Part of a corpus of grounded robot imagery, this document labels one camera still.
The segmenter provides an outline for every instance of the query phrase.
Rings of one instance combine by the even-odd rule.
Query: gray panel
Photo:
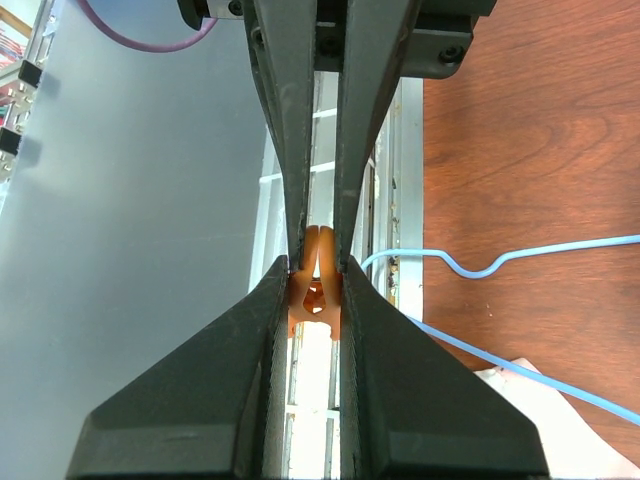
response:
[[[174,0],[94,0],[125,35]],[[126,50],[63,12],[0,216],[0,478],[63,478],[85,415],[243,297],[265,128],[241,22]]]

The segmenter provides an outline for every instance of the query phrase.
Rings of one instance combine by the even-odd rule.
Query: purple cable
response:
[[[137,42],[135,40],[131,40],[123,35],[120,35],[118,32],[114,31],[109,25],[104,23],[102,19],[98,16],[98,14],[91,8],[88,0],[77,0],[78,6],[80,10],[84,12],[89,21],[95,25],[95,27],[104,33],[107,37],[113,40],[120,45],[132,48],[133,50],[138,50],[140,52],[148,52],[148,53],[170,53],[170,52],[178,52],[180,50],[184,50],[185,48],[189,48],[191,45],[195,45],[200,40],[202,40],[207,33],[211,31],[211,29],[215,26],[218,21],[217,18],[212,18],[209,23],[207,23],[204,28],[202,28],[198,33],[196,33],[193,37],[183,40],[179,43],[174,43],[173,45],[151,45],[149,43]]]

